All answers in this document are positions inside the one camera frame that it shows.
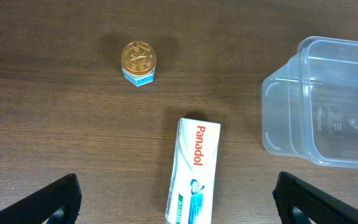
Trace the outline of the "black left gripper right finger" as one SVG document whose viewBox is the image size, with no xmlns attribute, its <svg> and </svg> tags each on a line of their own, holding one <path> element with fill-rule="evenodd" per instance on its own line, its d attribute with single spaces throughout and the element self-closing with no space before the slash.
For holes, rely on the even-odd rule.
<svg viewBox="0 0 358 224">
<path fill-rule="evenodd" d="M 288 172 L 279 173 L 273 198 L 282 223 L 358 224 L 358 209 Z"/>
</svg>

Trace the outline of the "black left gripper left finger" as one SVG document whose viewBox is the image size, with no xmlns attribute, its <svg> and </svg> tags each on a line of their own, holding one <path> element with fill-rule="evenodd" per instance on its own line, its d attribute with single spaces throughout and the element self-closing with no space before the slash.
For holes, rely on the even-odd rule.
<svg viewBox="0 0 358 224">
<path fill-rule="evenodd" d="M 0 211 L 0 223 L 74 224 L 81 207 L 76 174 L 68 174 Z"/>
</svg>

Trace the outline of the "clear plastic container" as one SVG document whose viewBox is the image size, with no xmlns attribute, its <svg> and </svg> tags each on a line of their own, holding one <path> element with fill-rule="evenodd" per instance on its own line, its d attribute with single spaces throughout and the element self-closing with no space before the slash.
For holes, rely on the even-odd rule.
<svg viewBox="0 0 358 224">
<path fill-rule="evenodd" d="M 358 41 L 311 36 L 262 83 L 267 152 L 358 169 Z"/>
</svg>

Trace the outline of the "white Panadol box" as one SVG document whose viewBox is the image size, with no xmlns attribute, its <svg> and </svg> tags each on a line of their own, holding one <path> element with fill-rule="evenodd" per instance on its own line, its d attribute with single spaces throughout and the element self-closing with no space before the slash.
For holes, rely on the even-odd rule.
<svg viewBox="0 0 358 224">
<path fill-rule="evenodd" d="M 220 130 L 219 123 L 179 120 L 165 212 L 167 223 L 211 223 Z"/>
</svg>

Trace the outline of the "gold-lid balm jar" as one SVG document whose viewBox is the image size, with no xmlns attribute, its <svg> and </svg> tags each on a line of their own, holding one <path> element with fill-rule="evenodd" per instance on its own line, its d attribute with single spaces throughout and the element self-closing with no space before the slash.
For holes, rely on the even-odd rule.
<svg viewBox="0 0 358 224">
<path fill-rule="evenodd" d="M 157 58 L 154 49 L 146 42 L 127 44 L 121 53 L 124 77 L 135 86 L 153 82 Z"/>
</svg>

